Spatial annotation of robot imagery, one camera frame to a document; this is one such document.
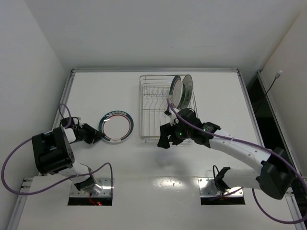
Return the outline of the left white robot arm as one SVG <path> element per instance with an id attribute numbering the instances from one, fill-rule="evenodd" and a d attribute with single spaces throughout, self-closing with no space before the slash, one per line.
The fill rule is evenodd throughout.
<path id="1" fill-rule="evenodd" d="M 77 117 L 63 118 L 59 127 L 31 138 L 35 165 L 42 175 L 62 175 L 77 190 L 98 195 L 102 185 L 89 166 L 77 162 L 71 144 L 83 141 L 92 145 L 104 137 L 103 132 L 81 123 Z"/>

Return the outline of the wire dish rack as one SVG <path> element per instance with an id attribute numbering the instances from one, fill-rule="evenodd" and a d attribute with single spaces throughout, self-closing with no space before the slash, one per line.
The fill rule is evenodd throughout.
<path id="1" fill-rule="evenodd" d="M 170 122 L 172 110 L 168 107 L 168 95 L 175 75 L 180 75 L 183 81 L 188 74 L 147 74 L 140 76 L 139 136 L 145 142 L 157 142 L 160 138 L 160 126 Z M 194 90 L 187 108 L 197 112 Z M 182 110 L 181 106 L 174 109 L 176 111 Z"/>

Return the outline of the green red rim plate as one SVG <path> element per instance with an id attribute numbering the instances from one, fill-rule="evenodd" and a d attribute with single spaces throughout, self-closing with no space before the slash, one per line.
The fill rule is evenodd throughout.
<path id="1" fill-rule="evenodd" d="M 104 134 L 101 139 L 107 143 L 119 144 L 130 137 L 134 129 L 131 115 L 122 110 L 114 110 L 105 114 L 98 130 Z"/>
<path id="2" fill-rule="evenodd" d="M 180 75 L 175 75 L 170 88 L 168 100 L 174 108 L 179 108 L 184 100 L 185 87 L 182 82 L 182 77 Z"/>

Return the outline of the metal base plate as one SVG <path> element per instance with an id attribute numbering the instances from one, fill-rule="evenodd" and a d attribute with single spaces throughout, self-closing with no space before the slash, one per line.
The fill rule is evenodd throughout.
<path id="1" fill-rule="evenodd" d="M 214 197 L 243 197 L 243 189 L 241 187 L 233 187 L 231 189 L 226 189 L 225 192 L 219 191 L 213 182 L 212 177 L 199 177 L 199 190 L 200 196 L 204 198 L 214 198 Z"/>
<path id="2" fill-rule="evenodd" d="M 111 178 L 97 178 L 97 183 L 91 193 L 84 190 L 77 190 L 75 185 L 71 185 L 70 197 L 85 198 L 92 194 L 92 198 L 111 198 Z"/>

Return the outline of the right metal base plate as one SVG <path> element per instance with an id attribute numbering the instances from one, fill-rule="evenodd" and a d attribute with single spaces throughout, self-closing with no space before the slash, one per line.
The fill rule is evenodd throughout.
<path id="1" fill-rule="evenodd" d="M 199 190 L 200 196 L 204 198 L 214 198 L 214 197 L 243 197 L 243 189 L 241 187 L 233 187 L 231 189 L 226 189 L 225 192 L 219 191 L 213 182 L 212 177 L 199 177 Z"/>

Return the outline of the white plate grey rim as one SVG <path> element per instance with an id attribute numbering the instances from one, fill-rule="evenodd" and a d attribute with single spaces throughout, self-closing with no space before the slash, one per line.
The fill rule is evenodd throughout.
<path id="1" fill-rule="evenodd" d="M 185 96 L 181 108 L 185 109 L 188 107 L 193 94 L 193 79 L 191 75 L 188 74 L 184 77 L 183 85 L 185 86 Z"/>

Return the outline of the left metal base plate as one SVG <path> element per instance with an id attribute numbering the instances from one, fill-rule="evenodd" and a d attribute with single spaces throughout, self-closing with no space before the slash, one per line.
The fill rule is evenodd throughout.
<path id="1" fill-rule="evenodd" d="M 92 194 L 92 198 L 111 198 L 111 178 L 97 178 L 97 183 L 91 193 L 84 190 L 77 190 L 75 185 L 71 185 L 70 197 L 85 198 Z"/>

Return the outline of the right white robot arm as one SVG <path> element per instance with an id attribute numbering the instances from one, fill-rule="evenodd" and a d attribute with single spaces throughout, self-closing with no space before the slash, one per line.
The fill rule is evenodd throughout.
<path id="1" fill-rule="evenodd" d="M 212 195 L 221 195 L 233 187 L 245 187 L 263 191 L 271 198 L 280 200 L 295 178 L 294 173 L 281 161 L 286 152 L 276 148 L 273 153 L 237 142 L 211 122 L 201 122 L 194 110 L 186 108 L 165 114 L 169 123 L 160 126 L 160 139 L 157 146 L 168 149 L 186 139 L 196 144 L 217 150 L 245 163 L 248 169 L 223 167 L 208 181 L 207 188 Z"/>

